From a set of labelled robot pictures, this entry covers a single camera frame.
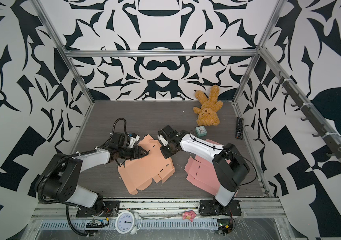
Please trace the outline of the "orange cardboard box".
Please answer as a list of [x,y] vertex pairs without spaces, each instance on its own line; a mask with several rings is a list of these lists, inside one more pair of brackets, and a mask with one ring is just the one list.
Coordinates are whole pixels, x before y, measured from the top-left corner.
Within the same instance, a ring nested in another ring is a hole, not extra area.
[[175,173],[171,158],[165,159],[160,147],[161,143],[146,135],[139,143],[149,154],[141,159],[127,160],[118,167],[118,172],[129,194],[148,188],[152,182],[165,182]]

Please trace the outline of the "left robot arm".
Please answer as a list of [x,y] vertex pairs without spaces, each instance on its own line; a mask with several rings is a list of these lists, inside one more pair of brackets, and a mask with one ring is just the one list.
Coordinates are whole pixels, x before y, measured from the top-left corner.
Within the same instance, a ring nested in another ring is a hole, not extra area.
[[112,130],[109,138],[100,146],[85,152],[71,155],[55,154],[35,184],[40,204],[63,204],[66,206],[66,218],[71,230],[81,237],[93,237],[97,231],[80,231],[71,222],[69,207],[83,208],[98,217],[107,212],[103,196],[78,184],[80,174],[96,166],[111,162],[141,159],[149,151],[138,145],[140,137],[126,130],[118,133]]

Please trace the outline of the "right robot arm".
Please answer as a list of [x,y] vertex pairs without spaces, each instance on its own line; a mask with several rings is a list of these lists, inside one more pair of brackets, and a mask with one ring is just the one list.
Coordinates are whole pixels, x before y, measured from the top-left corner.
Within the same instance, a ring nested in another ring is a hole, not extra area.
[[167,159],[179,151],[189,152],[212,163],[219,188],[212,200],[201,200],[201,216],[239,216],[239,203],[233,197],[249,173],[246,158],[233,144],[215,145],[182,130],[167,125],[158,131],[160,150]]

